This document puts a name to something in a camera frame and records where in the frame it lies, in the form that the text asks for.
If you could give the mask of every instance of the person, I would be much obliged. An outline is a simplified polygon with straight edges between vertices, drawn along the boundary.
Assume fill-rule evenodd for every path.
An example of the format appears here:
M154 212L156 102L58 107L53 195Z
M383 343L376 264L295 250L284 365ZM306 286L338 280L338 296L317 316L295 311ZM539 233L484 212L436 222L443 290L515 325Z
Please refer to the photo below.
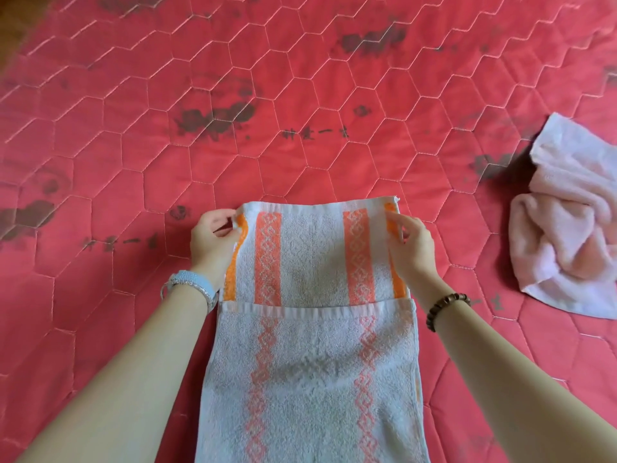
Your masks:
M223 283L239 233L217 230L234 210L205 213L192 231L191 270ZM419 219L388 218L396 272L423 311L454 293L437 274L434 242ZM153 462L180 382L207 314L205 297L174 287L133 339L21 455L19 463ZM513 463L617 462L617 430L561 387L463 301L434 327Z

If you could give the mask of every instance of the red mattress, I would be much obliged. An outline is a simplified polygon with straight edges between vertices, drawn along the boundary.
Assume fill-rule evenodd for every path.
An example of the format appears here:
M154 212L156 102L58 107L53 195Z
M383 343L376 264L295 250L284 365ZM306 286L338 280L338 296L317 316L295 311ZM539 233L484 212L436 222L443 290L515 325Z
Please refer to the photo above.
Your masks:
M397 194L445 279L617 425L617 323L519 293L506 239L549 113L617 143L616 3L56 0L0 85L0 461L144 323L198 216L259 199ZM214 327L160 463L194 456ZM420 341L432 461L505 462Z

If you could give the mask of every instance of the blue wristband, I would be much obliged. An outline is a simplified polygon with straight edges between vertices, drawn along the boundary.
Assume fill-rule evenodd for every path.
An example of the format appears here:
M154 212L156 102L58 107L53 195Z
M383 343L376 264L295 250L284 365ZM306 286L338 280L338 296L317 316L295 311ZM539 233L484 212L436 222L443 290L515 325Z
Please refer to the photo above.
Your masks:
M202 293L208 301L208 311L211 311L218 301L218 297L215 297L217 293L215 292L214 287L212 287L210 281L202 275L198 275L197 273L187 270L180 270L170 276L169 280L160 289L160 298L164 299L165 288L167 288L167 291L169 292L172 287L178 284L194 287Z

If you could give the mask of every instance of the folded towel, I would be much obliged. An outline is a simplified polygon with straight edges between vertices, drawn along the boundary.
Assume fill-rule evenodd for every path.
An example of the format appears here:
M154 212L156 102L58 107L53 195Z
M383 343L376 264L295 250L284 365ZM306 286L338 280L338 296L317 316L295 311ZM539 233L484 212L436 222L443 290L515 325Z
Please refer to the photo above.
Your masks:
M221 292L196 462L428 463L393 197L248 203Z
M557 309L617 319L617 147L553 113L531 160L532 193L510 208L521 291Z

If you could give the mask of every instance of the crumpled pink towel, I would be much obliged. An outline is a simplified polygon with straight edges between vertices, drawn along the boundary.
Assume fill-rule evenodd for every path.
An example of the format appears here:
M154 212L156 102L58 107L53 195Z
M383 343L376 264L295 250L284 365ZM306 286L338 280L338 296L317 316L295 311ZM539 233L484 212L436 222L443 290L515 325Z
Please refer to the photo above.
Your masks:
M617 146L553 113L531 160L531 194L510 207L521 291L557 309L617 319Z

